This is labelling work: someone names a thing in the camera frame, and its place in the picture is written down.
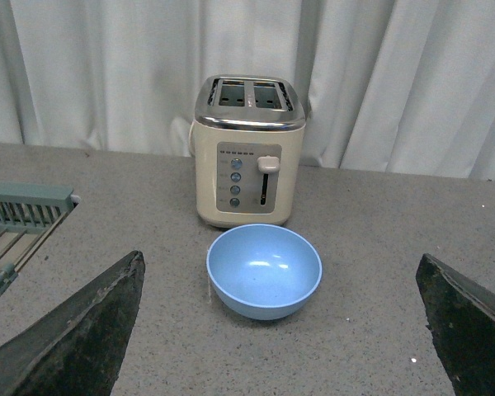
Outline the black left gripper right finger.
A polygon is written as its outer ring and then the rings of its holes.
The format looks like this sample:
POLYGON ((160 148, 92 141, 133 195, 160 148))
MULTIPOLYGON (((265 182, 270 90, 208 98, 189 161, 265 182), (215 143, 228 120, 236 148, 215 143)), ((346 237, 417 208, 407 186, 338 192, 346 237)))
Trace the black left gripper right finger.
POLYGON ((427 253, 416 282, 455 394, 495 395, 495 294, 427 253))

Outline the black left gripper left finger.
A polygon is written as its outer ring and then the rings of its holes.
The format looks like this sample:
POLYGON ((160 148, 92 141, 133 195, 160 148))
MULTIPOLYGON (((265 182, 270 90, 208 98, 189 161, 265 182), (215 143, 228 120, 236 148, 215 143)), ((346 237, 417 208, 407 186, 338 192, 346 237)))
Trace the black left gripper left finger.
POLYGON ((145 262, 133 251, 0 346, 0 395, 108 395, 139 312, 145 262))

